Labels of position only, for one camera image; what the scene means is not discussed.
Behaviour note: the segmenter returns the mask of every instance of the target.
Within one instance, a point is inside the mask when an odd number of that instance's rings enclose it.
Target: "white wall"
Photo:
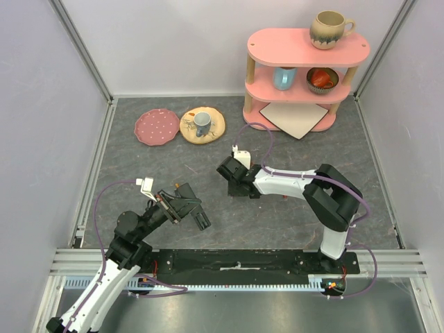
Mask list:
[[[322,10],[357,22],[372,53],[402,0],[64,0],[113,94],[244,92],[246,43],[268,27],[309,27]]]
[[[0,322],[30,332],[106,103],[47,0],[0,1]]]
[[[362,96],[402,238],[444,310],[444,3],[417,1]]]

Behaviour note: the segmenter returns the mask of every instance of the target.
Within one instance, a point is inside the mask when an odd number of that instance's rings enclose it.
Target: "shelf tier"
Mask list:
[[[255,70],[255,82],[246,83],[247,92],[258,101],[281,103],[315,103],[335,104],[342,102],[350,93],[349,85],[342,85],[344,75],[339,75],[338,85],[328,94],[316,95],[308,89],[308,68],[299,68],[290,89],[280,91],[273,86],[273,67],[257,67]]]
[[[342,37],[330,50],[311,44],[309,29],[267,28],[248,39],[248,53],[272,67],[355,67],[370,54],[370,45],[358,33]]]
[[[247,123],[261,123],[262,125],[265,125],[270,130],[280,130],[276,126],[274,126],[268,119],[266,119],[259,111],[265,108],[268,105],[266,102],[261,102],[253,99],[251,104],[251,112],[246,113],[243,111],[244,114],[244,120]],[[322,108],[329,109],[330,105],[319,105]],[[321,121],[318,122],[316,126],[311,130],[311,132],[322,132],[324,130],[328,130],[330,127],[332,127],[334,121],[336,120],[335,114],[326,114]],[[265,130],[261,126],[252,125],[251,127],[256,128],[257,130]]]

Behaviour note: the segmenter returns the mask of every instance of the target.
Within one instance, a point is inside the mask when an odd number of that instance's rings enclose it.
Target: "red scalloped plate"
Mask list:
[[[179,131],[180,120],[168,109],[152,109],[136,121],[134,134],[149,146],[161,146],[174,139]]]

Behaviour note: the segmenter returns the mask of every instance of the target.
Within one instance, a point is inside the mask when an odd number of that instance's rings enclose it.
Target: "bowl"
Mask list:
[[[320,88],[315,85],[312,85],[311,76],[313,75],[314,71],[316,69],[322,69],[330,75],[330,80],[334,83],[333,87],[330,88]],[[311,90],[311,92],[317,94],[317,95],[325,95],[331,92],[339,83],[339,75],[331,68],[328,67],[313,67],[311,68],[307,73],[307,85],[308,88]]]

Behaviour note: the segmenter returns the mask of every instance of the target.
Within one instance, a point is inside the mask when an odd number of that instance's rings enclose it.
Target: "gray mug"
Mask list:
[[[210,132],[211,128],[211,116],[206,112],[199,112],[194,116],[194,124],[196,125],[197,131],[196,136],[201,137]]]

